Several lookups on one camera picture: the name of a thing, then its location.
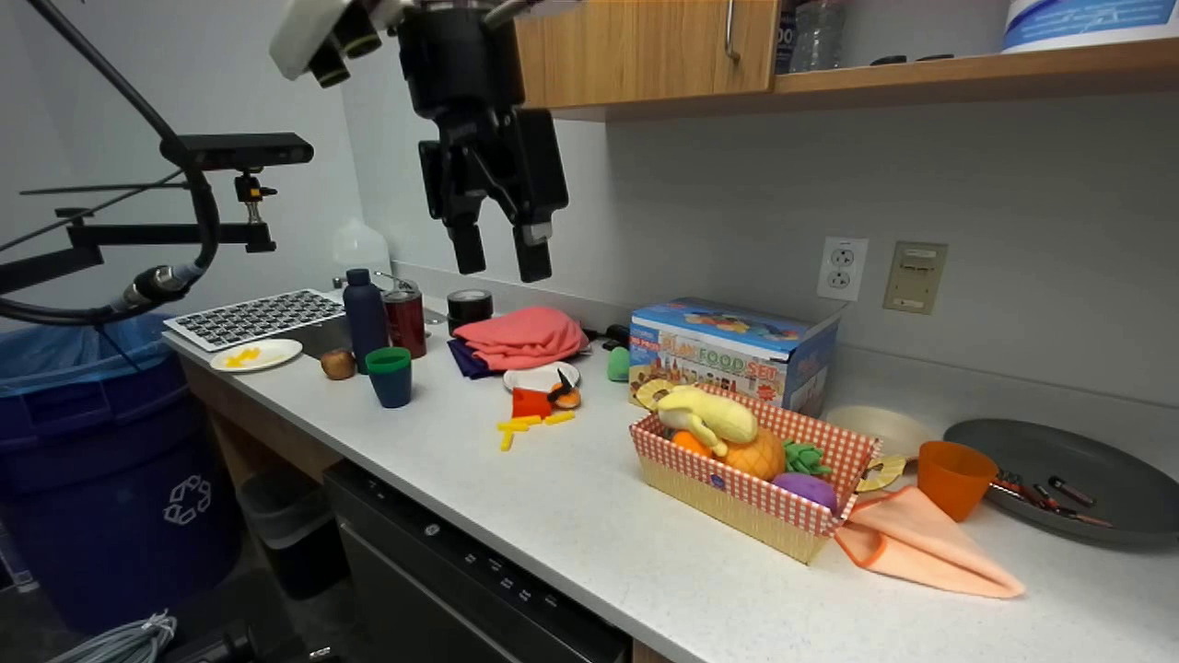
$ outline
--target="basket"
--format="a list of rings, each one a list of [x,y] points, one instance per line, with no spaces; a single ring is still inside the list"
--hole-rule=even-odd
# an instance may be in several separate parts
[[[734,397],[748,406],[758,426],[776,438],[806,442],[827,453],[829,481],[835,488],[839,507],[854,492],[854,481],[872,462],[877,442],[857,432],[842,432],[787,407],[758,406],[752,397]],[[831,525],[835,513],[796,497],[766,477],[743,475],[711,455],[696,455],[677,450],[666,438],[666,424],[658,417],[644,417],[631,424],[632,453],[641,455],[641,475],[648,485],[706,513],[711,520],[798,559],[812,563]]]

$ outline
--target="drawer handle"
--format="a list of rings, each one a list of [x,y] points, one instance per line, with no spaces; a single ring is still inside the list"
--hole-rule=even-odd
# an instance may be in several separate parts
[[[738,50],[738,0],[730,0],[730,12],[727,12],[727,56],[730,56],[730,61],[739,61],[739,50]]]

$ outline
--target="blue bin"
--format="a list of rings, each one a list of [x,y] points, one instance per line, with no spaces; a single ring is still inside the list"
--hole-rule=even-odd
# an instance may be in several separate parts
[[[0,335],[0,514],[88,633],[232,569],[243,520],[160,316]]]

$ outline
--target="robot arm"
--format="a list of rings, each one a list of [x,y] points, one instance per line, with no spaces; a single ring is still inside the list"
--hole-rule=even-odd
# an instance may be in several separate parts
[[[403,39],[414,109],[440,125],[421,143],[430,217],[449,232],[456,268],[483,272],[479,205],[513,221],[519,278],[551,276],[551,209],[567,205],[548,109],[523,109],[513,17],[551,0],[295,0],[268,44],[282,76],[345,81],[345,57]]]

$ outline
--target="shelf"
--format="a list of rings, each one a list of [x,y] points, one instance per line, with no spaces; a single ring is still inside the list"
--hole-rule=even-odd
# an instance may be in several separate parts
[[[743,109],[839,109],[888,101],[975,101],[1041,94],[1179,92],[1179,39],[1140,39],[1024,56],[927,57],[776,73],[775,92],[558,109],[559,116],[673,116]]]

